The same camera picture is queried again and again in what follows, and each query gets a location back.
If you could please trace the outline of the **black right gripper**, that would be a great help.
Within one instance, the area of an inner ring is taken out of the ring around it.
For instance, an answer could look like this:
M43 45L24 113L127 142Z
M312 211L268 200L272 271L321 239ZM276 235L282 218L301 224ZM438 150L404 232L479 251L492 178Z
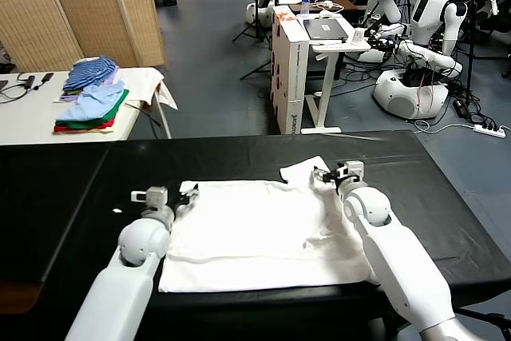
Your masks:
M332 171L321 169L317 166L314 166L313 168L314 180L324 184L334 183L336 188L338 188L343 181L348 180L350 177L352 177L352 174L350 173L347 165L340 165L337 169Z

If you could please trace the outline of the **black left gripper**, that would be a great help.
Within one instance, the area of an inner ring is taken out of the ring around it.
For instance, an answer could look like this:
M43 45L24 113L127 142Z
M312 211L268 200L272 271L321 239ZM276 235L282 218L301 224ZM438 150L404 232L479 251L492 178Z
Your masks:
M194 204L198 195L199 185L195 183L192 186L183 187L179 192L170 192L167 202L164 205L168 207L173 214L176 214L177 209L180 207Z

